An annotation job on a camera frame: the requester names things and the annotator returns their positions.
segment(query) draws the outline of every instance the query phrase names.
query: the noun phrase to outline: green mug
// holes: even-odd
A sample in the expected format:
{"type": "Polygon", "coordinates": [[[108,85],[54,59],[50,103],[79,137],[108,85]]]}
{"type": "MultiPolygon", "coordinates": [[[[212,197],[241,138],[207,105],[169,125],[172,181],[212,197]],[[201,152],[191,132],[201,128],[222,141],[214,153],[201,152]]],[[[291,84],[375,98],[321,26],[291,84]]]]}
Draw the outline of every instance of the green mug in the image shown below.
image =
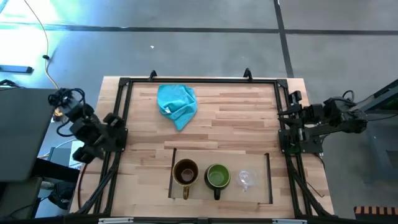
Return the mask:
{"type": "Polygon", "coordinates": [[[229,170],[221,164],[213,164],[206,169],[205,183],[214,191],[214,199],[219,200],[221,190],[225,189],[231,181],[229,170]]]}

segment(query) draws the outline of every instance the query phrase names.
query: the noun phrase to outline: yellow cable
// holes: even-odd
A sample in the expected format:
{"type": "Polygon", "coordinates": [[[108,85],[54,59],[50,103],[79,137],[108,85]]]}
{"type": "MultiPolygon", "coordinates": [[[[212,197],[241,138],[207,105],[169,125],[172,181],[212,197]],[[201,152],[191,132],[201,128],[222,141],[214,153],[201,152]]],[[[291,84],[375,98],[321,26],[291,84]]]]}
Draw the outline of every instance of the yellow cable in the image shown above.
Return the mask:
{"type": "MultiPolygon", "coordinates": [[[[44,35],[45,35],[45,40],[46,40],[46,42],[47,42],[47,50],[46,50],[46,55],[48,55],[49,54],[49,38],[47,37],[47,33],[45,32],[45,29],[44,29],[44,26],[43,26],[43,24],[42,24],[42,22],[40,21],[40,19],[37,17],[37,15],[36,15],[36,13],[33,11],[33,9],[31,8],[31,6],[27,3],[27,1],[26,0],[24,0],[24,2],[26,3],[26,5],[27,5],[27,7],[29,7],[29,9],[32,11],[32,13],[33,13],[33,15],[35,15],[35,17],[36,17],[36,19],[37,19],[37,21],[40,23],[40,26],[42,26],[42,29],[43,29],[43,32],[44,32],[44,35]]],[[[51,78],[51,76],[49,75],[49,73],[48,73],[48,66],[47,66],[47,59],[44,59],[45,61],[44,61],[44,72],[45,72],[45,75],[47,76],[47,78],[49,78],[49,80],[54,84],[54,86],[57,88],[57,89],[59,89],[59,87],[58,87],[58,85],[55,83],[55,81],[51,78]]]]}

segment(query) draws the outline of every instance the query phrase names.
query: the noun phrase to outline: gray floor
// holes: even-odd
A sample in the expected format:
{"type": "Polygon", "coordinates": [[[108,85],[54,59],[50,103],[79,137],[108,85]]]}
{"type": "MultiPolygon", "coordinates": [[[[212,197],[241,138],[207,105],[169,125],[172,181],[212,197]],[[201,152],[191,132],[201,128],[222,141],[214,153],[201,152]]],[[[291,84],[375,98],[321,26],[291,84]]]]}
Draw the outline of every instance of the gray floor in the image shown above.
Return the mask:
{"type": "MultiPolygon", "coordinates": [[[[272,0],[31,1],[45,23],[88,26],[277,28],[272,0]]],[[[394,30],[393,0],[280,0],[286,29],[394,30]]],[[[0,21],[35,22],[23,1],[10,0],[0,21]]],[[[278,34],[49,31],[49,73],[67,88],[84,89],[95,106],[105,75],[286,77],[278,34]]],[[[52,88],[43,73],[40,29],[0,30],[0,62],[30,65],[31,75],[0,73],[20,85],[52,88]]],[[[362,100],[398,78],[398,36],[288,35],[294,76],[304,78],[310,102],[352,89],[362,100]]],[[[66,139],[51,124],[40,151],[66,139]]],[[[335,213],[354,218],[356,205],[398,207],[398,183],[365,184],[373,155],[364,134],[336,133],[324,143],[335,213]]]]}

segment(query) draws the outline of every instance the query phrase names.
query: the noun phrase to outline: wooden table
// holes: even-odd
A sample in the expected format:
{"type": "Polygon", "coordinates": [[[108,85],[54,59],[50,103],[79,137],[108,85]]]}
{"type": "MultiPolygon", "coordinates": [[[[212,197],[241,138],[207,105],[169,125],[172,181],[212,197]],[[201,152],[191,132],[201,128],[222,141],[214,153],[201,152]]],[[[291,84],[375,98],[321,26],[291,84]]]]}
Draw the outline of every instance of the wooden table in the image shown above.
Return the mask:
{"type": "MultiPolygon", "coordinates": [[[[96,108],[100,118],[113,111],[119,78],[104,77],[96,108]]],[[[300,90],[303,97],[301,103],[307,105],[304,80],[287,80],[289,92],[300,90]]],[[[279,149],[279,122],[272,85],[188,84],[195,89],[198,111],[181,132],[177,132],[171,120],[159,113],[156,101],[158,86],[159,83],[135,83],[133,86],[127,119],[129,136],[119,167],[112,216],[294,217],[285,157],[279,149]],[[268,152],[271,159],[273,204],[168,198],[174,147],[227,153],[268,152]]],[[[319,158],[303,154],[303,164],[307,182],[325,196],[319,197],[310,188],[311,192],[328,212],[333,213],[325,171],[319,158]]],[[[81,185],[83,203],[98,185],[101,166],[102,161],[96,159],[87,167],[81,185]]],[[[106,196],[107,193],[103,196],[101,211],[106,196]]],[[[300,208],[304,211],[299,190],[298,199],[300,208]]],[[[76,210],[75,194],[71,212],[76,210]]]]}

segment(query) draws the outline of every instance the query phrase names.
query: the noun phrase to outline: blue towel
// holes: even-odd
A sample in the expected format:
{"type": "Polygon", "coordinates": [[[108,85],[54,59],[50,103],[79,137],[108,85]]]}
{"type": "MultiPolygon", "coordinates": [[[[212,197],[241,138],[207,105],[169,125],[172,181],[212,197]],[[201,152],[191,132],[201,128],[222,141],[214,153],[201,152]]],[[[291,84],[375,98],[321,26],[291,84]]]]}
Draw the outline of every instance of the blue towel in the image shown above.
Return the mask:
{"type": "Polygon", "coordinates": [[[181,131],[197,112],[197,99],[193,88],[186,85],[160,85],[157,90],[157,104],[166,118],[174,121],[181,131]]]}

